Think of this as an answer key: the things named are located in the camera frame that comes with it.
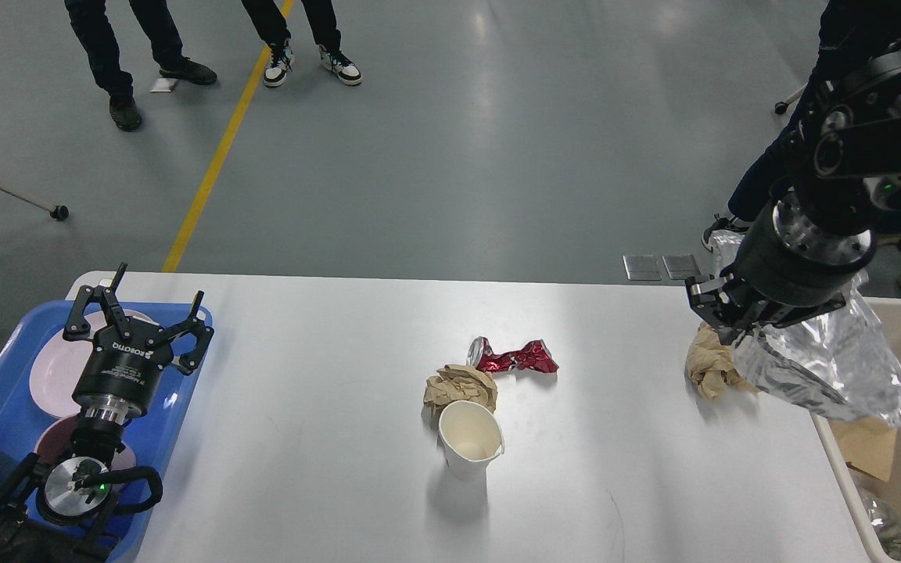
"concrete floor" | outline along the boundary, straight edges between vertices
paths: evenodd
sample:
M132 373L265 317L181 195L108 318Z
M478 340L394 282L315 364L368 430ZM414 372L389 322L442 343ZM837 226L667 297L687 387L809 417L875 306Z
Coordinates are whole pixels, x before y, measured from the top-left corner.
M825 2L335 0L364 84L318 67L260 86L179 271L626 284L625 253L708 254L701 230L779 131ZM150 52L108 2L146 124L118 131L61 2L0 0L0 349L73 279L158 271L257 64L239 3L169 0L219 82L151 94ZM882 253L870 295L897 295ZM663 281L664 284L679 284Z

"chair wheel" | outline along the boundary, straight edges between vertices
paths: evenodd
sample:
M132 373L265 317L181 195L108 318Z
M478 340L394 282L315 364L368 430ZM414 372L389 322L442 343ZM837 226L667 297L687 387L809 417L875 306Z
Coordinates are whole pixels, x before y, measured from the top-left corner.
M51 211L51 218L54 221L64 221L68 218L68 207L65 206L57 206L54 207L54 210Z

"table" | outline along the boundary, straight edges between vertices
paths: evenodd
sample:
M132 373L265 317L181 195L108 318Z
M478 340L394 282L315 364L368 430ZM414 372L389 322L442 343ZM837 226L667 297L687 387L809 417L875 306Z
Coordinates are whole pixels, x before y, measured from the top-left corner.
M217 332L139 561L868 560L806 411L691 388L683 289L128 272L118 296L197 289ZM507 451L468 484L422 393L478 335L561 370L496 377Z

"cardboard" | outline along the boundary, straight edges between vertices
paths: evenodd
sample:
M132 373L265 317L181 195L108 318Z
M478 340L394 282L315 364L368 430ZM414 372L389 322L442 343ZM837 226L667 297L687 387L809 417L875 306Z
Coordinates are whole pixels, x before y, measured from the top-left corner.
M847 467L886 483L892 477L896 430L874 417L844 423L829 421Z

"white paper cup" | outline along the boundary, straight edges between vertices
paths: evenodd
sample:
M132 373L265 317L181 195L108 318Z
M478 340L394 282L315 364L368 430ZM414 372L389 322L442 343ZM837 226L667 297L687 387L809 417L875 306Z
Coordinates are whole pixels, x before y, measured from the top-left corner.
M440 442L450 473L471 481L505 452L503 431L493 414L471 400L455 400L440 413Z

